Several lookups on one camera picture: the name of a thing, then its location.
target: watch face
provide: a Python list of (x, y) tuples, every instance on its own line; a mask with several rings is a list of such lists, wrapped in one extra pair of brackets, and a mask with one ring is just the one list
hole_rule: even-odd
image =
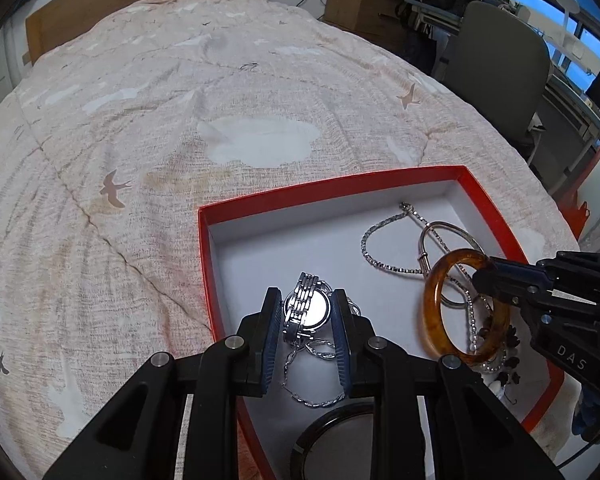
[[(293, 293), (289, 294), (285, 300), (285, 318), (289, 311), (289, 300)], [(324, 326), (331, 315), (331, 303), (326, 293), (319, 288), (316, 288), (311, 297), (309, 308), (302, 316), (301, 333), (315, 332), (320, 327)]]

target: metal watch band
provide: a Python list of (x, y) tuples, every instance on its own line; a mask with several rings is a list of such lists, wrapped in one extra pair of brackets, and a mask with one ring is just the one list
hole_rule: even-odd
[(303, 272), (296, 283), (291, 297), (288, 300), (288, 311), (282, 328), (283, 338), (286, 343), (296, 345), (303, 336), (302, 327), (306, 313), (314, 296), (315, 289), (319, 287), (319, 278), (313, 274)]

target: silver watch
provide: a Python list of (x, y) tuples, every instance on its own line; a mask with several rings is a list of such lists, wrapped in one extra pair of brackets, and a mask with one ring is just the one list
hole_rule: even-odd
[(282, 327), (283, 339), (290, 345), (299, 345), (305, 338), (312, 339), (315, 332), (331, 316), (329, 295), (331, 287), (318, 276), (303, 272), (294, 290), (286, 297)]

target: desk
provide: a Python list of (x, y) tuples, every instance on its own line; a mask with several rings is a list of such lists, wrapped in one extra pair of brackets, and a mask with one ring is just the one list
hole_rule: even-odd
[[(410, 25), (412, 27), (417, 28), (420, 24), (427, 23), (454, 36), (460, 31), (462, 18), (459, 16), (416, 0), (404, 1), (411, 4)], [(574, 157), (570, 158), (568, 163), (560, 162), (557, 174), (554, 171), (551, 178), (543, 182), (548, 193), (553, 196), (561, 188), (564, 188), (568, 180), (577, 177), (574, 172), (586, 157), (587, 152), (589, 150), (597, 151), (596, 141), (600, 139), (600, 111), (595, 109), (596, 106), (589, 99), (583, 100), (581, 94), (569, 85), (566, 76), (555, 65), (554, 71), (545, 85), (543, 98), (555, 107), (581, 139), (579, 152), (574, 153)]]
[(398, 54), (406, 36), (395, 17), (395, 6), (401, 1), (327, 0), (323, 21)]

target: round mirror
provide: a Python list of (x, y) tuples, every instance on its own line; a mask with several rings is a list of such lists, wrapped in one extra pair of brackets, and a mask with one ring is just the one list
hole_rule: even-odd
[(334, 425), (312, 446), (304, 464), (306, 480), (367, 480), (371, 472), (373, 415)]
[(577, 14), (580, 12), (580, 4), (577, 0), (555, 0), (558, 2), (564, 10), (569, 12), (570, 14)]

